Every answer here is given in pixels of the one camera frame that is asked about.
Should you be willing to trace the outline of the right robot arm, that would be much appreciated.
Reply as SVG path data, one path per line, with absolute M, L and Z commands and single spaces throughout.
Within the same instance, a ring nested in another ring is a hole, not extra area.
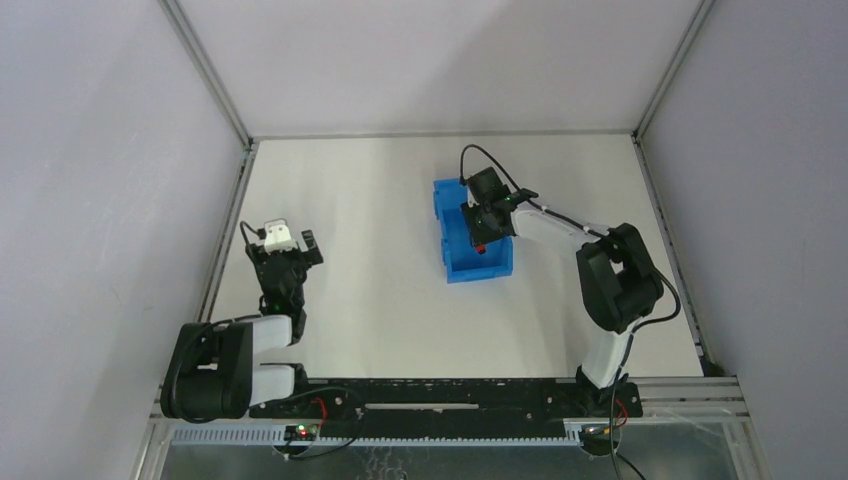
M 628 223 L 596 227 L 570 219 L 537 203 L 536 192 L 510 189 L 492 167 L 459 182 L 467 195 L 460 211 L 477 254 L 515 237 L 574 257 L 583 306 L 598 329 L 576 379 L 594 396 L 612 397 L 638 320 L 664 294 L 639 230 Z

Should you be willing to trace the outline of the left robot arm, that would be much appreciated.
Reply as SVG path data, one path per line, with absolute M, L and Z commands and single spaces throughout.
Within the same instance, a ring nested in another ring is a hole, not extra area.
M 295 240 L 282 221 L 247 243 L 260 286 L 256 314 L 181 327 L 160 393 L 165 417 L 190 423 L 239 419 L 249 408 L 295 393 L 295 364 L 264 364 L 259 355 L 297 344 L 307 322 L 304 284 L 323 256 L 310 230 Z

